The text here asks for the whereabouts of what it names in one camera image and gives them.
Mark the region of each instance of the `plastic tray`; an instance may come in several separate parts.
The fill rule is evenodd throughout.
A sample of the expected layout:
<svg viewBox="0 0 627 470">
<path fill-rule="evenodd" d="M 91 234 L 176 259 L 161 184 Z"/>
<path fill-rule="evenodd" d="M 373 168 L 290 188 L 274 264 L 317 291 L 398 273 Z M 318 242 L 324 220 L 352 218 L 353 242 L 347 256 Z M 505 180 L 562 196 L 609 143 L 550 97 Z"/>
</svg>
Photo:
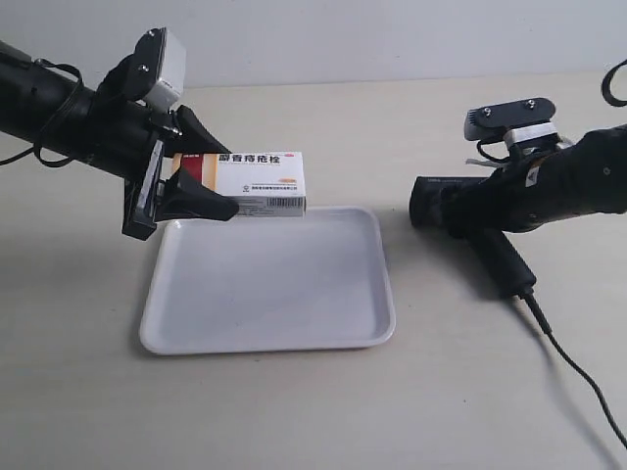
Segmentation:
<svg viewBox="0 0 627 470">
<path fill-rule="evenodd" d="M 395 323 L 376 217 L 320 208 L 171 222 L 140 339 L 156 354 L 367 348 Z"/>
</svg>

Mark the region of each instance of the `white table surface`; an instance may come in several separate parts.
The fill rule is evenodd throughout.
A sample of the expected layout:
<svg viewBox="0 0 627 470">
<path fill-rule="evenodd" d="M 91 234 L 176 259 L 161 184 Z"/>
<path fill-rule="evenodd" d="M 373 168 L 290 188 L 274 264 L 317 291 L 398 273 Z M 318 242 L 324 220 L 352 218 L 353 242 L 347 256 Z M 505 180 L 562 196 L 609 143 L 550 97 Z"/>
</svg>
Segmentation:
<svg viewBox="0 0 627 470">
<path fill-rule="evenodd" d="M 0 168 L 0 468 L 627 468 L 588 386 L 490 300 L 462 243 L 414 232 L 414 178 L 464 165 L 465 111 L 547 96 L 573 138 L 627 121 L 603 74 L 193 90 L 235 151 L 300 150 L 311 205 L 381 221 L 398 326 L 380 347 L 158 358 L 137 327 L 159 245 L 120 235 L 122 184 Z M 0 138 L 0 154 L 24 146 Z M 564 347 L 627 426 L 627 218 L 513 236 Z"/>
</svg>

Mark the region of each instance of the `red stripe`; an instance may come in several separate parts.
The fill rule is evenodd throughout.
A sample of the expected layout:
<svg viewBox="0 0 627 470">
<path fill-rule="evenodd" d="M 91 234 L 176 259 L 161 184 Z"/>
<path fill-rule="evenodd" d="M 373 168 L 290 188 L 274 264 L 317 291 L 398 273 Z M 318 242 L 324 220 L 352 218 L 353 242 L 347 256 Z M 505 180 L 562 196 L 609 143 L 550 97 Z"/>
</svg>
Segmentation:
<svg viewBox="0 0 627 470">
<path fill-rule="evenodd" d="M 198 181 L 203 180 L 203 156 L 199 154 L 183 155 L 180 164 Z"/>
</svg>

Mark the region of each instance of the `cardboard box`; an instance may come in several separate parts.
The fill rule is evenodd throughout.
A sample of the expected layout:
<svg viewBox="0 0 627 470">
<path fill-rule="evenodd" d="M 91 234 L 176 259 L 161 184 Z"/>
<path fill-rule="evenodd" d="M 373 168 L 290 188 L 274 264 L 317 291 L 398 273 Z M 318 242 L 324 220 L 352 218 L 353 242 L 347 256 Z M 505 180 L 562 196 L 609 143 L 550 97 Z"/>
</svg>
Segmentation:
<svg viewBox="0 0 627 470">
<path fill-rule="evenodd" d="M 305 213 L 305 173 L 300 152 L 176 154 L 172 172 L 181 165 L 209 189 L 235 199 L 240 205 L 238 215 Z"/>
</svg>

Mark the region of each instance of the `white wall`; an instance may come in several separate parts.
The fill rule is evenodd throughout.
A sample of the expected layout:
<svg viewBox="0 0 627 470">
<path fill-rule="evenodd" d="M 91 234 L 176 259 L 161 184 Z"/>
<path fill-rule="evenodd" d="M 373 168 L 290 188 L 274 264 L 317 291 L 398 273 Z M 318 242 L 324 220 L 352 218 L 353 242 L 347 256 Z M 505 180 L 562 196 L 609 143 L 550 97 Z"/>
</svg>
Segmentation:
<svg viewBox="0 0 627 470">
<path fill-rule="evenodd" d="M 145 29 L 187 46 L 188 86 L 602 69 L 627 0 L 1 0 L 0 38 L 96 84 Z"/>
</svg>

